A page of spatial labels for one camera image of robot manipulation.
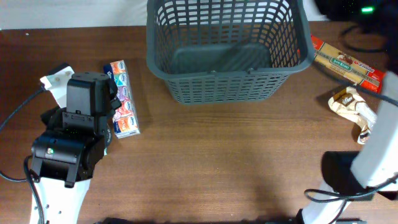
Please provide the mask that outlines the grey plastic basket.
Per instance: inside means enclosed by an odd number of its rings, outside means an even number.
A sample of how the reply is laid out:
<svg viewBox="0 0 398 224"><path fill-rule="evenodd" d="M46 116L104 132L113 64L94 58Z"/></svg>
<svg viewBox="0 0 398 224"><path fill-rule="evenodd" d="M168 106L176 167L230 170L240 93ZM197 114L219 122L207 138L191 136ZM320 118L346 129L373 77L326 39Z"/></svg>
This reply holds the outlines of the grey plastic basket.
<svg viewBox="0 0 398 224"><path fill-rule="evenodd" d="M301 0L147 2L147 66L185 105L259 101L315 56Z"/></svg>

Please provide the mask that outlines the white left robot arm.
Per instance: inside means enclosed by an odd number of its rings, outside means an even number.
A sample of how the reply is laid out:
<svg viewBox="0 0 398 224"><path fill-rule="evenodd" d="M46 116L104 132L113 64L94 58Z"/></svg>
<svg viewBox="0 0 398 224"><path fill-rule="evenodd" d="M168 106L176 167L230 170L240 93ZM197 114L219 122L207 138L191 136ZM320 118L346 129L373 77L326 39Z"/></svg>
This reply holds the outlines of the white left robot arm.
<svg viewBox="0 0 398 224"><path fill-rule="evenodd" d="M41 114L45 131L24 159L32 191L30 223L76 223L95 165L111 142L108 121L121 107L118 88L104 73L75 73L66 104Z"/></svg>

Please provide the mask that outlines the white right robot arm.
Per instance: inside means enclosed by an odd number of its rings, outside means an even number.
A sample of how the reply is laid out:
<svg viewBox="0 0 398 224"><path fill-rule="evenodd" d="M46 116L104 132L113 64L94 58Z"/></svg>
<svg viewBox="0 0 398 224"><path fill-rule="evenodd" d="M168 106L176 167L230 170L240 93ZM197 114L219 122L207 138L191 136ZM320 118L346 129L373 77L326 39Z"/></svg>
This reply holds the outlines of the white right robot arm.
<svg viewBox="0 0 398 224"><path fill-rule="evenodd" d="M386 41L389 62L380 72L313 38L315 64L343 89L328 100L336 114L356 123L360 151L328 151L322 157L323 182L304 194L309 204L295 223L338 223L351 202L376 194L397 200L397 2L317 1L332 21L351 21L354 29L374 32Z"/></svg>

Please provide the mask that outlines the Kleenex tissue multipack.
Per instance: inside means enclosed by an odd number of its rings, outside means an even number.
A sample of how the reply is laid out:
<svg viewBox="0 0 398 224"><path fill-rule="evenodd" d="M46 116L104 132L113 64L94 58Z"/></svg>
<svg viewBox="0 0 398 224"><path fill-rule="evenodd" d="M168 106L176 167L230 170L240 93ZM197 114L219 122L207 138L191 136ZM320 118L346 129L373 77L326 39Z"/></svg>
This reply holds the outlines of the Kleenex tissue multipack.
<svg viewBox="0 0 398 224"><path fill-rule="evenodd" d="M116 96L121 102L121 107L116 110L113 116L113 126L116 137L121 139L140 134L136 107L125 62L119 60L108 63L103 67L103 70L116 83L118 88Z"/></svg>

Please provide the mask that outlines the San Remo spaghetti packet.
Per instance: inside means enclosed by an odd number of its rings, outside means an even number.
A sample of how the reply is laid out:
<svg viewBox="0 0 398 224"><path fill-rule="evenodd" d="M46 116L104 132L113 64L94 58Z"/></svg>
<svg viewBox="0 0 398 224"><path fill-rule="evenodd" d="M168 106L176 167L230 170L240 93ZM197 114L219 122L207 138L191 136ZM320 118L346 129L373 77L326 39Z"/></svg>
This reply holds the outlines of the San Remo spaghetti packet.
<svg viewBox="0 0 398 224"><path fill-rule="evenodd" d="M315 49L314 61L358 84L359 86L380 93L385 73L344 53L323 40L311 35Z"/></svg>

